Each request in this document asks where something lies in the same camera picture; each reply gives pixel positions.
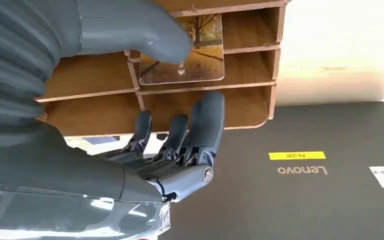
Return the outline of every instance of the gray robotic hand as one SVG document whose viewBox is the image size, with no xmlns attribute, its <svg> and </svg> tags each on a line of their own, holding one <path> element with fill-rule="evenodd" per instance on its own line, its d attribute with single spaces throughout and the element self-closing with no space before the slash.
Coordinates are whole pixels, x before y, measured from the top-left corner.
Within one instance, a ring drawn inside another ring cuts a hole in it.
<svg viewBox="0 0 384 240">
<path fill-rule="evenodd" d="M 179 202 L 213 179 L 224 122 L 225 99 L 219 92 L 209 92 L 193 106 L 189 132 L 186 115 L 171 120 L 168 138 L 154 157 L 143 158 L 152 130 L 149 111 L 137 117 L 126 147 L 99 156 L 133 169 L 158 189 L 163 202 Z"/>
<path fill-rule="evenodd" d="M 140 239 L 170 226 L 170 203 L 212 180 L 220 93 L 195 104 L 188 132 L 187 117 L 174 117 L 150 159 L 150 112 L 125 148 L 90 156 L 35 120 L 44 110 L 34 98 L 63 57 L 131 49 L 175 63 L 191 47 L 150 0 L 0 0 L 0 239 Z"/>
</svg>

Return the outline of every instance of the white wall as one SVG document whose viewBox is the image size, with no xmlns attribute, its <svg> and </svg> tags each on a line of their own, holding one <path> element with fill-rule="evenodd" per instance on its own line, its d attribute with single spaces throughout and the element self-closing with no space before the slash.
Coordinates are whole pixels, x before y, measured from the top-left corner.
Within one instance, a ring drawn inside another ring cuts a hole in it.
<svg viewBox="0 0 384 240">
<path fill-rule="evenodd" d="M 384 99 L 384 1 L 292 0 L 276 103 Z"/>
</svg>

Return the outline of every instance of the autumn tree picture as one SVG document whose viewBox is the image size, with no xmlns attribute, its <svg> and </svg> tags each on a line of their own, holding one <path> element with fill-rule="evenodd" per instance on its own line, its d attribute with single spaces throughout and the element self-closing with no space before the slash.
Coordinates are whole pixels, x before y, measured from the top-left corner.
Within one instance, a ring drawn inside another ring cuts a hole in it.
<svg viewBox="0 0 384 240">
<path fill-rule="evenodd" d="M 208 14 L 176 19 L 193 41 L 188 58 L 179 64 L 162 63 L 141 56 L 142 85 L 217 81 L 225 76 L 222 16 Z"/>
</svg>

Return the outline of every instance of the wooden organizer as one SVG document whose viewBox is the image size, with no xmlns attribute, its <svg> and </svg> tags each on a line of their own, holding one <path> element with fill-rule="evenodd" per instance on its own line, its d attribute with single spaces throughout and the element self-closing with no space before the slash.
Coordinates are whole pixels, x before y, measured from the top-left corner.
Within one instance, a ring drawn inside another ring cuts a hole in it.
<svg viewBox="0 0 384 240">
<path fill-rule="evenodd" d="M 64 136 L 131 134 L 141 110 L 154 132 L 166 132 L 176 114 L 190 114 L 206 91 L 219 90 L 226 129 L 257 128 L 272 119 L 288 0 L 157 0 L 174 17 L 222 13 L 225 77 L 220 81 L 140 85 L 140 53 L 64 58 L 47 82 L 41 119 Z"/>
</svg>

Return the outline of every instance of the lenovo logo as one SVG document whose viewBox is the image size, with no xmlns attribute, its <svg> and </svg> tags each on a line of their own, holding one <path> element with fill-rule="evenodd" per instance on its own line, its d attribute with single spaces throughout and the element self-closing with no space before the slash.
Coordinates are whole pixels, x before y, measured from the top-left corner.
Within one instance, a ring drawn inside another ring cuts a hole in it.
<svg viewBox="0 0 384 240">
<path fill-rule="evenodd" d="M 277 172 L 286 175 L 286 174 L 318 174 L 324 173 L 328 175 L 328 171 L 324 166 L 288 166 L 288 167 L 279 167 Z"/>
</svg>

